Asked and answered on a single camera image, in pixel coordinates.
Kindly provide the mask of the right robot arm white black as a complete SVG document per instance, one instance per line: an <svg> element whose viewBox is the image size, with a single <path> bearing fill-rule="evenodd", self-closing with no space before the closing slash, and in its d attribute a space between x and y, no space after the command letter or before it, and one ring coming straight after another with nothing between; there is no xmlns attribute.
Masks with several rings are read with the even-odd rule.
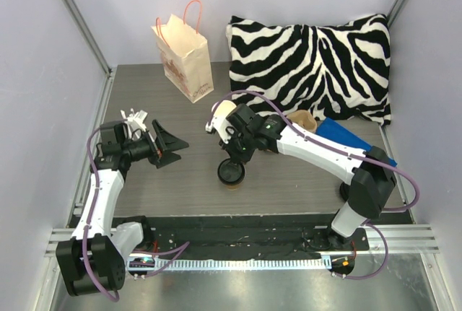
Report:
<svg viewBox="0 0 462 311"><path fill-rule="evenodd" d="M266 118L247 105L225 100L216 106L208 131L219 134L219 145L229 157L217 168L221 183L233 188L244 180L245 163L254 151L270 151L301 159L341 180L339 192L344 205L329 224L318 250L345 248L357 228L377 219L396 185L388 169L388 156L373 146L369 150L352 148L319 137L280 115Z"/></svg>

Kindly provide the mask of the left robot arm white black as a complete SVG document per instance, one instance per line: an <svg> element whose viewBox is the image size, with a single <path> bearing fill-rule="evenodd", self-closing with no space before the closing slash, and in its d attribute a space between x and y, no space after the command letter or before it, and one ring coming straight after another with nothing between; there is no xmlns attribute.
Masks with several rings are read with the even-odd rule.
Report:
<svg viewBox="0 0 462 311"><path fill-rule="evenodd" d="M135 216L112 227L118 197L131 165L147 160L162 168L180 160L179 150L188 143L158 121L153 131L144 124L144 114L104 123L93 131L100 141L87 142L90 189L81 219L70 239L60 241L56 259L69 295L101 293L111 302L119 300L126 262L135 250L148 251L154 242L147 218Z"/></svg>

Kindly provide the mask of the black plastic cup lid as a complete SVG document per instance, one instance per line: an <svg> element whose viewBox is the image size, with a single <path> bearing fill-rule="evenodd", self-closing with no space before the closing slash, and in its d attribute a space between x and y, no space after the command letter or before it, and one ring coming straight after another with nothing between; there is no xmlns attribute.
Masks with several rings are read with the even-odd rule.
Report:
<svg viewBox="0 0 462 311"><path fill-rule="evenodd" d="M231 159L224 159L217 168L217 176L221 183L238 183L245 178L245 167L243 163L232 162Z"/></svg>

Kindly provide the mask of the single brown paper cup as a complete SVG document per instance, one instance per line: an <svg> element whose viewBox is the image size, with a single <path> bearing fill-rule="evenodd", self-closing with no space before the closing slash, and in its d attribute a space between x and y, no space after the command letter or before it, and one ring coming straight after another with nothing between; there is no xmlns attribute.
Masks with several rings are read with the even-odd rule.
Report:
<svg viewBox="0 0 462 311"><path fill-rule="evenodd" d="M237 190L240 187L240 182L238 182L238 183L223 182L223 185L228 190Z"/></svg>

